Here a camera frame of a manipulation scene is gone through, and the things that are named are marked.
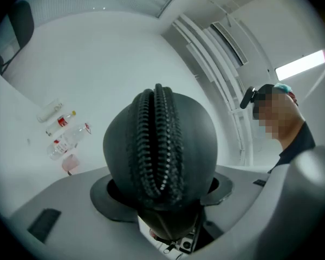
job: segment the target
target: pink cup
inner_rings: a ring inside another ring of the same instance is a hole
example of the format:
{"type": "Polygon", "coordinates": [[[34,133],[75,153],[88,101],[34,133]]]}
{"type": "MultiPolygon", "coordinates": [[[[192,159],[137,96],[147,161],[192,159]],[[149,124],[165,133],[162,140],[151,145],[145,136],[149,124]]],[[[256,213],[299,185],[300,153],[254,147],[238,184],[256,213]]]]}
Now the pink cup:
{"type": "Polygon", "coordinates": [[[63,163],[62,163],[62,168],[66,172],[69,172],[75,167],[78,167],[80,164],[80,161],[77,159],[77,157],[73,154],[69,155],[69,157],[65,158],[63,163]]]}

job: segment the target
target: vent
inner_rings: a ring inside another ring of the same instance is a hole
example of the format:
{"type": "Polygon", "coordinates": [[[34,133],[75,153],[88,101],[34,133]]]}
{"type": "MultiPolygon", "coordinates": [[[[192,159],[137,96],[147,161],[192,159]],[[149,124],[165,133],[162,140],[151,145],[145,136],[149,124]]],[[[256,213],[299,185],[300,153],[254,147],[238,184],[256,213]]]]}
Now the vent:
{"type": "Polygon", "coordinates": [[[211,28],[219,34],[219,36],[222,38],[222,40],[226,43],[226,45],[233,52],[234,56],[236,58],[238,58],[241,66],[248,63],[248,60],[247,60],[246,56],[244,55],[243,51],[241,50],[241,48],[238,46],[238,44],[233,39],[233,37],[230,35],[230,33],[219,22],[213,22],[211,24],[211,28]]]}

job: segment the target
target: ceiling light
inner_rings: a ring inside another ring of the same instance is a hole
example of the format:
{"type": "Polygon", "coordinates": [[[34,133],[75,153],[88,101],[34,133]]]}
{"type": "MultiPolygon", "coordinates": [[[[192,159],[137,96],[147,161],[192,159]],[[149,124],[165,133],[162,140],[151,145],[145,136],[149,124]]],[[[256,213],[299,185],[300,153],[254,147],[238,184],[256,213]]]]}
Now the ceiling light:
{"type": "Polygon", "coordinates": [[[325,56],[323,50],[320,50],[294,62],[288,63],[282,67],[276,68],[278,80],[282,81],[310,68],[319,66],[322,63],[325,63],[325,56]]]}

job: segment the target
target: clear plastic bottle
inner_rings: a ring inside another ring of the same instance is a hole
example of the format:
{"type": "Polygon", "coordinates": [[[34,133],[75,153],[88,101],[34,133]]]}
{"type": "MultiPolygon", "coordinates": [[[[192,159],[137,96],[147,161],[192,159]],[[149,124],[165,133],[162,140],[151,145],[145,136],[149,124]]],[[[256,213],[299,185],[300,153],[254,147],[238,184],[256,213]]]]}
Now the clear plastic bottle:
{"type": "Polygon", "coordinates": [[[48,156],[53,160],[59,159],[66,152],[76,147],[78,142],[82,140],[87,133],[90,134],[90,126],[88,123],[83,123],[66,130],[47,147],[48,156]]]}
{"type": "Polygon", "coordinates": [[[54,113],[58,112],[63,104],[59,99],[55,99],[50,104],[45,106],[37,115],[36,118],[40,123],[47,121],[54,113]]]}
{"type": "Polygon", "coordinates": [[[57,132],[61,127],[69,124],[71,118],[76,115],[76,112],[73,110],[70,114],[61,115],[59,118],[50,124],[46,129],[46,134],[52,136],[55,132],[57,132]]]}

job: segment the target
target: black electronic component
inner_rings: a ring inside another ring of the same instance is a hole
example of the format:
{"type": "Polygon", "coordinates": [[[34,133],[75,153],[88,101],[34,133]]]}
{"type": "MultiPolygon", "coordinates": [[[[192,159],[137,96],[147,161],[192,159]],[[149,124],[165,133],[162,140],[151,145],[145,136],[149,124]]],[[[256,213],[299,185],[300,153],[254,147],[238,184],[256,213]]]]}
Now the black electronic component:
{"type": "Polygon", "coordinates": [[[261,179],[258,179],[258,180],[255,180],[255,181],[253,182],[253,184],[255,184],[255,185],[259,185],[259,186],[263,187],[263,186],[265,186],[266,181],[261,180],[261,179]]]}
{"type": "Polygon", "coordinates": [[[241,109],[246,109],[246,107],[248,106],[249,102],[251,102],[251,103],[254,102],[255,97],[256,97],[257,94],[258,94],[258,91],[255,90],[254,87],[252,87],[252,86],[249,87],[247,89],[247,91],[245,92],[244,97],[243,97],[243,99],[242,99],[242,101],[241,101],[241,103],[239,105],[240,108],[241,109]]]}
{"type": "Polygon", "coordinates": [[[60,214],[61,212],[55,209],[44,209],[29,226],[28,231],[44,243],[60,214]]]}

